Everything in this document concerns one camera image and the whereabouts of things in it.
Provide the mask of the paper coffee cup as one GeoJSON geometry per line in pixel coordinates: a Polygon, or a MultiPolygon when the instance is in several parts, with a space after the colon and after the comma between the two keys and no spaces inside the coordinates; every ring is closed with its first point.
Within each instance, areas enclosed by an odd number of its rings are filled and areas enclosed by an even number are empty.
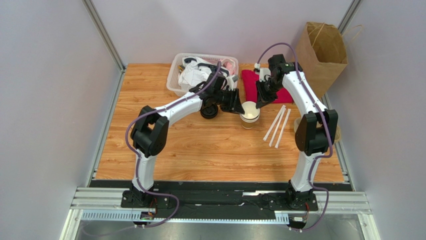
{"type": "Polygon", "coordinates": [[[244,129],[252,129],[260,117],[260,109],[256,107],[256,103],[246,101],[242,104],[244,113],[240,114],[241,125],[244,129]]]}

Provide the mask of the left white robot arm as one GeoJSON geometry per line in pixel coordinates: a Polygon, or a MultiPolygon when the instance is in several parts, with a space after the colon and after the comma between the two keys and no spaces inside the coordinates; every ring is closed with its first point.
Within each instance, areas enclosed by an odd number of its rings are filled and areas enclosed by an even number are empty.
{"type": "Polygon", "coordinates": [[[211,73],[206,81],[192,87],[177,100],[164,106],[144,106],[126,130],[132,140],[129,148],[135,153],[136,166],[132,185],[123,192],[122,207],[148,207],[153,195],[154,170],[158,155],[165,148],[169,128],[186,116],[200,112],[206,119],[219,112],[244,114],[238,88],[232,88],[221,73],[211,73]]]}

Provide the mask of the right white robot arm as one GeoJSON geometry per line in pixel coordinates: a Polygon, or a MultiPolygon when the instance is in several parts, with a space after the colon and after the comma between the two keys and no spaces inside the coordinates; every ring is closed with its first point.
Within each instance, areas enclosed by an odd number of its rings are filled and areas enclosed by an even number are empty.
{"type": "Polygon", "coordinates": [[[256,63],[254,70],[259,75],[256,108],[271,104],[278,91],[286,89],[301,115],[295,133],[298,163],[284,195],[290,209],[300,209],[314,199],[312,181],[320,160],[333,154],[338,113],[321,103],[302,68],[296,62],[286,62],[283,54],[273,55],[268,67],[256,63]]]}

